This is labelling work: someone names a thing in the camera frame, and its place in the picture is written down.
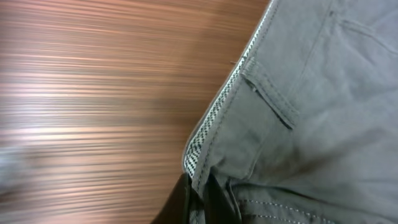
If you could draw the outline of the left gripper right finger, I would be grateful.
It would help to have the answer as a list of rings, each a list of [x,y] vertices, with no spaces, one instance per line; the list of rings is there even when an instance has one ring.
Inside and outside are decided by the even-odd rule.
[[[203,191],[206,224],[241,224],[223,189],[210,174]]]

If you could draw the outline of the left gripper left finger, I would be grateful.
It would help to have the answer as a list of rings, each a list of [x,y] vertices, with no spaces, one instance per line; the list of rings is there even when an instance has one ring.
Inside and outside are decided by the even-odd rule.
[[[191,178],[187,173],[183,173],[151,224],[187,224],[191,189]]]

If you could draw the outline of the grey cotton shorts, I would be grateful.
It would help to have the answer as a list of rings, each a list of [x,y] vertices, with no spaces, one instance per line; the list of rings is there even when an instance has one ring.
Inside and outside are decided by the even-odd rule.
[[[187,143],[243,223],[397,222],[397,2],[277,0]]]

